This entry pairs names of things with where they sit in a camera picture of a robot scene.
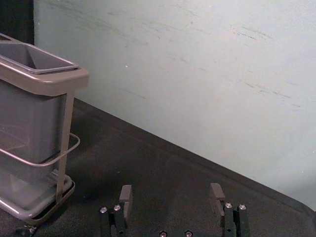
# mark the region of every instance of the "black mat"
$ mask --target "black mat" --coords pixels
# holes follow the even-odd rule
[[[303,204],[78,100],[72,132],[81,138],[68,159],[75,193],[36,237],[98,237],[98,210],[114,205],[124,184],[133,185],[130,236],[191,230],[220,237],[211,182],[220,183],[232,203],[247,205],[253,237],[316,236],[314,212]],[[22,224],[1,210],[0,219],[0,236]]]

